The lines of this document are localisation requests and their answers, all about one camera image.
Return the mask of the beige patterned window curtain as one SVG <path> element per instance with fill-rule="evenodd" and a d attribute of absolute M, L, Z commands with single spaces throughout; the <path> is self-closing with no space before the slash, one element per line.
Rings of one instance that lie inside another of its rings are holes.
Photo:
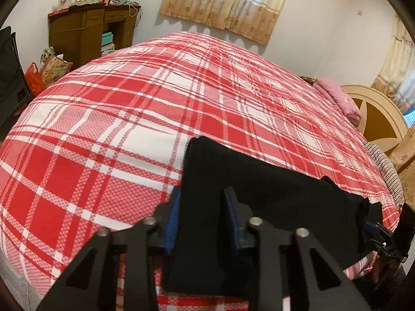
<path fill-rule="evenodd" d="M 268 45 L 286 0 L 162 0 L 159 14 L 228 30 Z"/>

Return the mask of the cream wooden headboard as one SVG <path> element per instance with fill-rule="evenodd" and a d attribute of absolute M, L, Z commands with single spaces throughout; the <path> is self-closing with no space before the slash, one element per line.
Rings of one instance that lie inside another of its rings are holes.
<path fill-rule="evenodd" d="M 358 130 L 387 156 L 399 145 L 408 126 L 398 107 L 380 91 L 366 86 L 342 86 L 359 108 Z"/>

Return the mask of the red white plaid bedspread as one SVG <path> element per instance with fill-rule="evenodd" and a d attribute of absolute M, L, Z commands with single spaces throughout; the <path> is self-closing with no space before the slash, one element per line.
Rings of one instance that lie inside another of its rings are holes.
<path fill-rule="evenodd" d="M 177 32 L 65 75 L 1 145 L 1 278 L 25 310 L 101 226 L 150 214 L 195 136 L 397 208 L 364 137 L 298 76 L 236 45 Z"/>

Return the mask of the striped pillow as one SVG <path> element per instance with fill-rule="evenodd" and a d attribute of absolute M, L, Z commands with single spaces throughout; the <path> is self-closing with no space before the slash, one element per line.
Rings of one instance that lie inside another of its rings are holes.
<path fill-rule="evenodd" d="M 370 157 L 378 167 L 387 188 L 392 195 L 395 206 L 400 209 L 404 204 L 404 191 L 399 175 L 395 170 L 389 157 L 373 142 L 363 142 Z"/>

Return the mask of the teal box in desk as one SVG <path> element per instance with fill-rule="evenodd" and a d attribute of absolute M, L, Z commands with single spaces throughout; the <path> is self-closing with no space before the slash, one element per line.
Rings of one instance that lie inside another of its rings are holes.
<path fill-rule="evenodd" d="M 105 32 L 102 34 L 101 37 L 101 45 L 105 46 L 113 42 L 113 33 L 112 32 Z"/>

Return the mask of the beige side curtain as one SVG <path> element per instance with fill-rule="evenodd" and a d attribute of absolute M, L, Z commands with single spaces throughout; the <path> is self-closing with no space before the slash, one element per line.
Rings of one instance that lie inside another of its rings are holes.
<path fill-rule="evenodd" d="M 371 87 L 392 100 L 402 115 L 414 111 L 414 40 L 398 17 L 385 61 Z M 409 126 L 390 157 L 401 180 L 405 201 L 414 206 L 414 125 Z"/>

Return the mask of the pink folded blanket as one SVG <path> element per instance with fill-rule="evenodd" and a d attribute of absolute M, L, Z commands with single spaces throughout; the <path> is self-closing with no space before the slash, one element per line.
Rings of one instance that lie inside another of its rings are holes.
<path fill-rule="evenodd" d="M 325 79 L 317 78 L 313 83 L 316 88 L 330 103 L 337 105 L 341 112 L 354 125 L 358 126 L 361 121 L 359 108 L 354 100 L 336 83 Z"/>

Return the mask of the red plastic bag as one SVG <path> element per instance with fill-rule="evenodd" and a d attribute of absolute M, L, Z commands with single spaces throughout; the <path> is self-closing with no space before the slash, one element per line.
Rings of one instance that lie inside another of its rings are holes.
<path fill-rule="evenodd" d="M 45 89 L 37 64 L 33 62 L 25 73 L 25 80 L 34 97 L 37 97 Z"/>

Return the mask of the black chair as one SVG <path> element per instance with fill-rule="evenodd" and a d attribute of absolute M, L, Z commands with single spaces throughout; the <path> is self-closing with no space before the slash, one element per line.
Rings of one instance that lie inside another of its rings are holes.
<path fill-rule="evenodd" d="M 27 105 L 32 94 L 20 64 L 16 33 L 10 26 L 1 30 L 0 54 L 0 121 L 3 125 L 23 105 Z"/>

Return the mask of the floral gift bag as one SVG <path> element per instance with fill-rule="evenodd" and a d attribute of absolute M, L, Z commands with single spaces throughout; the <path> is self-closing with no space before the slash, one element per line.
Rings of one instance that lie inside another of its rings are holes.
<path fill-rule="evenodd" d="M 56 55 L 54 47 L 52 46 L 44 49 L 40 58 L 40 63 L 40 74 L 45 88 L 66 75 L 73 65 L 72 62 L 63 59 L 63 54 Z"/>

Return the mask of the dark brown wooden desk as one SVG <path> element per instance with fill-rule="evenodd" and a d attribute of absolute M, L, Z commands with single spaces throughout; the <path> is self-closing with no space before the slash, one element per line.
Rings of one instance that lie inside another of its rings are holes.
<path fill-rule="evenodd" d="M 69 7 L 48 14 L 49 45 L 77 69 L 101 57 L 105 33 L 113 35 L 116 50 L 131 46 L 140 19 L 140 5 Z"/>

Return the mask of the black pants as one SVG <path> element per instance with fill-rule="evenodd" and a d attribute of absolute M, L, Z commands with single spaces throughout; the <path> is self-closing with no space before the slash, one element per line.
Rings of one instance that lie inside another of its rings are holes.
<path fill-rule="evenodd" d="M 382 206 L 342 190 L 328 177 L 268 164 L 206 137 L 192 138 L 182 169 L 175 245 L 162 270 L 169 292 L 248 298 L 258 257 L 237 250 L 225 190 L 275 228 L 307 228 L 342 269 L 369 253 L 364 223 L 382 221 Z"/>

